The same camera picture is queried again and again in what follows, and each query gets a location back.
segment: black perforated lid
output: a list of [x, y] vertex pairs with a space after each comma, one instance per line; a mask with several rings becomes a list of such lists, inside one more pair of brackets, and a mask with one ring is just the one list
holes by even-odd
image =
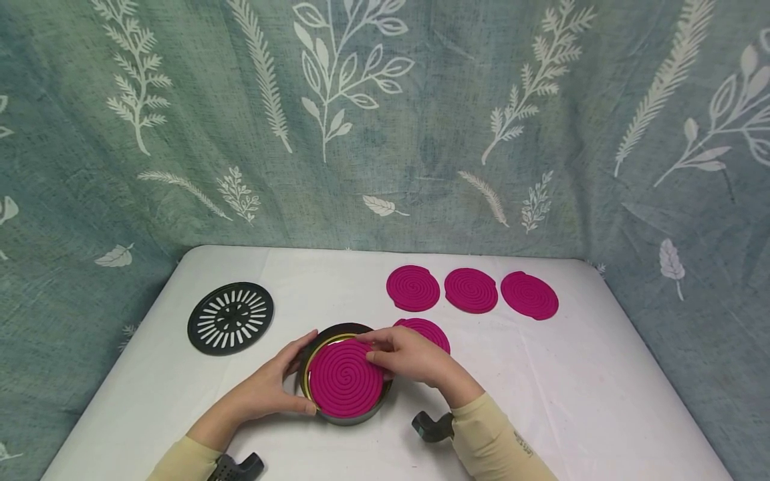
[[187, 322], [187, 337], [204, 354], [234, 354], [262, 337], [274, 310], [273, 298], [262, 286], [234, 282], [198, 303]]

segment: forearm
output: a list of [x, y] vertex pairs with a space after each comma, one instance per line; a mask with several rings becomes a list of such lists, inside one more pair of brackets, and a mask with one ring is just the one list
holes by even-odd
[[462, 367], [437, 386], [454, 414], [453, 446], [476, 481], [556, 481], [484, 389]]
[[148, 481], [207, 481], [242, 421], [228, 399], [220, 399], [171, 446]]

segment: white table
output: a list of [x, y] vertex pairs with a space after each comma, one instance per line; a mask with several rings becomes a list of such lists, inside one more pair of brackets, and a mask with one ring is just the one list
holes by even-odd
[[[429, 311], [397, 309], [388, 275], [426, 267], [442, 286]], [[502, 297], [486, 314], [454, 308], [444, 278], [474, 267], [497, 282], [523, 270], [557, 293], [537, 322]], [[223, 358], [190, 345], [196, 303], [230, 282], [265, 287], [273, 324], [254, 346]], [[602, 278], [575, 260], [203, 246], [173, 273], [138, 332], [59, 451], [44, 481], [145, 479], [168, 447], [220, 396], [312, 328], [391, 326], [424, 317], [445, 331], [471, 371], [562, 481], [730, 480]], [[449, 442], [427, 445], [410, 421], [447, 411], [426, 386], [397, 380], [389, 401], [354, 427], [273, 417], [239, 431], [229, 453], [256, 451], [271, 479], [468, 479]]]

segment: beige sleeve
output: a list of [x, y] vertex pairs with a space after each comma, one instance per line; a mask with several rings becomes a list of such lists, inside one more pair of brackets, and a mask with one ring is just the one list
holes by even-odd
[[221, 455], [185, 436], [158, 461], [147, 481], [207, 481]]
[[476, 481], [557, 481], [488, 394], [452, 413], [454, 450]]

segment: fabric backdrop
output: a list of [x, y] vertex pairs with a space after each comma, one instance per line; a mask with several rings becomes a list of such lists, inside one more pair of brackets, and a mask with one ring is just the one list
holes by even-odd
[[769, 14], [3, 0], [0, 478], [39, 479], [201, 244], [585, 259], [770, 478]]

